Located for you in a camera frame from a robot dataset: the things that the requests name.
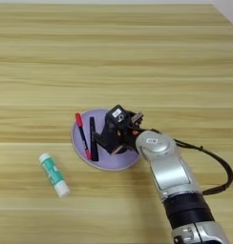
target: black cable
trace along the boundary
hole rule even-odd
[[[203,153],[211,156],[212,158],[216,159],[222,165],[222,167],[225,169],[225,171],[227,173],[227,181],[226,181],[226,183],[222,184],[221,186],[217,186],[217,187],[214,187],[214,188],[207,189],[207,190],[203,191],[202,192],[203,195],[221,193],[221,192],[225,191],[227,188],[229,188],[229,186],[233,182],[233,170],[230,167],[230,165],[224,159],[222,159],[218,155],[206,150],[203,146],[198,147],[198,146],[189,144],[187,142],[180,141],[178,139],[175,139],[175,141],[177,143],[177,146],[179,146],[181,148],[197,150],[197,151],[203,152]]]

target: silver robot arm segment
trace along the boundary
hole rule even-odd
[[[138,136],[136,145],[150,163],[159,198],[173,229],[174,243],[229,244],[174,139],[163,133],[146,131]]]

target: black pen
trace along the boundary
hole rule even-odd
[[[95,118],[90,117],[91,159],[92,159],[92,161],[98,161],[98,151],[97,151],[97,144],[94,139],[94,132],[95,132]]]

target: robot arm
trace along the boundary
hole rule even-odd
[[[173,229],[175,244],[229,244],[222,227],[205,203],[174,139],[146,131],[136,141],[138,152],[150,163],[159,198]]]
[[[229,244],[222,227],[215,222],[200,186],[182,160],[177,140],[141,129],[142,116],[115,106],[106,114],[103,132],[94,134],[95,141],[110,154],[136,150],[149,162],[175,244]],[[192,146],[181,143],[181,146]],[[231,177],[222,185],[223,190],[233,180],[231,168],[229,165],[226,168]],[[221,187],[209,191],[218,193]]]

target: green label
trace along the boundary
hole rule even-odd
[[[50,178],[50,181],[55,186],[59,181],[63,180],[63,176],[58,170],[58,168],[54,165],[53,161],[50,158],[47,158],[42,163],[42,166],[44,167],[46,173],[48,174],[48,177]]]

